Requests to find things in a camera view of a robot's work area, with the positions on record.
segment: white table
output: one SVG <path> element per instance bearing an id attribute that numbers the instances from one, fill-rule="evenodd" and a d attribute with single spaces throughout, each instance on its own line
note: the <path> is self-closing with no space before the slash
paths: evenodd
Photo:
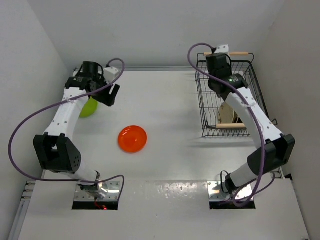
<path id="1" fill-rule="evenodd" d="M 37 182 L 20 240 L 270 239 L 307 234 L 288 179 L 255 197 L 256 209 L 210 210 L 206 181 L 255 150 L 249 137 L 201 138 L 194 71 L 128 71 L 115 105 L 77 123 L 73 142 L 104 178 L 126 177 L 118 211 L 72 210 L 76 183 Z M 122 152 L 119 132 L 138 125 L 145 148 Z M 61 178 L 46 172 L 46 178 Z M 267 174 L 261 185 L 271 178 Z"/>

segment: green bowl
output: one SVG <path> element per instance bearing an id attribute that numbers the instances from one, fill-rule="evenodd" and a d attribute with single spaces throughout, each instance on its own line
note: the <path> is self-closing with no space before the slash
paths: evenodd
<path id="1" fill-rule="evenodd" d="M 92 97 L 90 97 L 80 113 L 80 118 L 87 118 L 91 116 L 96 112 L 97 108 L 98 102 L 94 100 Z"/>

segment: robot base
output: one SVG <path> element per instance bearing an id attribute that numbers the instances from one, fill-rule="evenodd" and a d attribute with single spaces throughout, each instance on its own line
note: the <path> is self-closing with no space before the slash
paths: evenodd
<path id="1" fill-rule="evenodd" d="M 208 194 L 209 194 L 209 203 L 210 203 L 210 209 L 256 209 L 254 198 L 251 198 L 248 205 L 246 205 L 243 208 L 236 207 L 232 204 L 230 200 L 230 194 L 224 193 L 221 189 L 221 182 L 220 181 L 208 181 L 207 182 L 208 187 Z M 239 194 L 236 196 L 235 199 L 242 199 L 247 196 L 250 196 L 252 194 L 252 188 L 249 184 L 245 188 L 243 188 Z"/>
<path id="2" fill-rule="evenodd" d="M 81 190 L 77 184 L 74 199 L 73 210 L 118 210 L 118 197 L 120 193 L 120 181 L 108 181 L 102 184 L 99 197 L 96 199 L 92 193 Z"/>

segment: dish rack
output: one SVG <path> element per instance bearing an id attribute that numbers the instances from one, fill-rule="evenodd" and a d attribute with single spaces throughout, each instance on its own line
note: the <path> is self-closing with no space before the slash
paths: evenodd
<path id="1" fill-rule="evenodd" d="M 197 54 L 197 67 L 202 71 L 207 70 L 207 53 Z M 259 104 L 266 116 L 269 118 L 269 114 L 266 108 L 266 103 L 259 86 L 257 75 L 252 66 L 252 62 L 255 56 L 252 53 L 242 52 L 244 55 L 251 55 L 252 60 L 231 60 L 232 74 L 241 74 L 248 83 L 252 95 L 255 101 Z M 197 86 L 197 93 L 199 98 L 200 116 L 202 124 L 202 137 L 248 137 L 250 133 L 246 127 L 241 124 L 241 127 L 234 127 L 232 124 L 228 124 L 229 127 L 223 128 L 219 125 L 220 107 L 224 103 L 223 99 L 212 91 L 208 86 L 209 78 L 204 76 L 200 72 L 195 72 L 195 81 Z M 276 119 L 272 120 L 272 123 L 277 125 Z"/>

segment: black wire dish rack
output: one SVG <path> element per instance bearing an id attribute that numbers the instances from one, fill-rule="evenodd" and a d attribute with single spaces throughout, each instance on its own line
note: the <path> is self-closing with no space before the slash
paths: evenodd
<path id="1" fill-rule="evenodd" d="M 252 66 L 255 56 L 252 53 L 252 60 L 231 60 L 232 74 L 241 74 L 248 83 L 255 101 L 269 118 L 265 100 L 259 86 L 259 82 Z M 197 55 L 197 67 L 202 71 L 208 72 L 207 61 L 204 53 Z M 220 123 L 220 107 L 223 104 L 223 99 L 212 91 L 208 86 L 208 77 L 196 71 L 195 81 L 197 86 L 199 107 L 202 123 L 202 137 L 248 137 L 250 133 L 244 127 L 242 128 L 218 128 Z"/>

